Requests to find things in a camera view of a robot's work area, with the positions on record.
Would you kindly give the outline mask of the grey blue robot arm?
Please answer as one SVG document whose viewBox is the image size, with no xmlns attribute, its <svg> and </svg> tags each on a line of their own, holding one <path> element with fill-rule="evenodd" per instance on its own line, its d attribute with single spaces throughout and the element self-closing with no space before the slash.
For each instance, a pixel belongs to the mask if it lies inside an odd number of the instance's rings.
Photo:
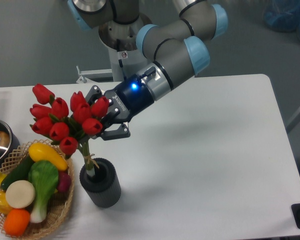
<svg viewBox="0 0 300 240">
<path fill-rule="evenodd" d="M 128 123 L 144 109 L 210 63 L 205 45 L 227 31 L 228 16 L 205 0 L 176 0 L 179 18 L 157 26 L 140 12 L 137 0 L 70 0 L 68 7 L 83 30 L 98 28 L 108 48 L 112 75 L 118 85 L 102 92 L 93 87 L 89 103 L 105 96 L 110 108 L 92 138 L 130 136 Z"/>
</svg>

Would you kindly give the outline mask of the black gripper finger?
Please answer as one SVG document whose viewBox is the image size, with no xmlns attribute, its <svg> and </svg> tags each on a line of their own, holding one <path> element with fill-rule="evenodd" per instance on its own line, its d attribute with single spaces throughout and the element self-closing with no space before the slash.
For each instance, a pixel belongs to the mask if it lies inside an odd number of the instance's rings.
<svg viewBox="0 0 300 240">
<path fill-rule="evenodd" d="M 104 90 L 101 90 L 97 85 L 93 85 L 85 96 L 85 100 L 89 105 L 93 105 L 99 98 L 104 95 L 104 93 Z"/>
<path fill-rule="evenodd" d="M 102 124 L 101 132 L 91 138 L 101 138 L 104 141 L 129 138 L 131 136 L 129 120 L 129 118 L 122 118 L 119 115 L 106 115 L 100 121 Z M 109 130 L 112 125 L 118 125 L 117 129 Z"/>
</svg>

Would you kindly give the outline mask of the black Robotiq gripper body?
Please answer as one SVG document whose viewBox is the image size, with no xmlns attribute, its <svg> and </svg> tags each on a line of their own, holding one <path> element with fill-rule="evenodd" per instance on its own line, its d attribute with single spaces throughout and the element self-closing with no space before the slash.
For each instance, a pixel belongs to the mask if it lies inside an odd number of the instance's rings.
<svg viewBox="0 0 300 240">
<path fill-rule="evenodd" d="M 113 89 L 105 91 L 104 96 L 113 104 L 109 111 L 118 109 L 119 113 L 109 122 L 120 124 L 130 120 L 154 103 L 154 98 L 148 87 L 141 82 L 141 77 L 132 75 Z"/>
</svg>

